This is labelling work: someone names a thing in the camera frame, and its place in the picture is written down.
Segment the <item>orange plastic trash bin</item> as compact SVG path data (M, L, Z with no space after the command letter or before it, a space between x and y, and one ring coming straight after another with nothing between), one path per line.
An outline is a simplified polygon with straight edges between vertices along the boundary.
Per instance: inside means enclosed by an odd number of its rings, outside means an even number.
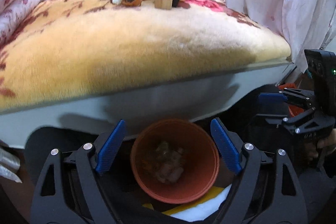
M155 200L182 204L204 196L219 173L214 141L199 126L181 119L160 120L144 129L130 154L141 189Z

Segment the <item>yellow white mat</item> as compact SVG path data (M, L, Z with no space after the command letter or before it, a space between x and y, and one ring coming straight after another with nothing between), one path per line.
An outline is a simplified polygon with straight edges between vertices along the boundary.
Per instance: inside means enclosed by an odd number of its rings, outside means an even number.
M201 198L162 213L187 222L203 221L218 211L221 204L227 199L231 186L231 184L225 188L213 186Z

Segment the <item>yellow floral plush blanket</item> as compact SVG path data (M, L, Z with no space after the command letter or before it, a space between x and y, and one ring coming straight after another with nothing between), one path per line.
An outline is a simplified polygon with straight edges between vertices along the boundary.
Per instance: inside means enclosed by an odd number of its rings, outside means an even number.
M45 0L1 39L1 110L140 88L285 59L285 39L228 9Z

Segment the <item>beige cube block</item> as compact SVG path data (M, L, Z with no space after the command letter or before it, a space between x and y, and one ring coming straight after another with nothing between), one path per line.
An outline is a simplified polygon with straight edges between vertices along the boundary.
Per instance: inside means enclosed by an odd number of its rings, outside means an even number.
M173 0L154 0L154 7L156 9L171 10L173 7Z

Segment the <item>white bed frame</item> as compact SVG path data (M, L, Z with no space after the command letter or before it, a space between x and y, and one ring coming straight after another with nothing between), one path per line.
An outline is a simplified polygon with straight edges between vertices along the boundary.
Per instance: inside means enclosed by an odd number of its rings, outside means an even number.
M30 133L42 126L100 134L121 119L131 138L156 120L195 121L224 111L251 90L280 83L294 68L291 62L277 59L182 82L3 112L1 142L23 149Z

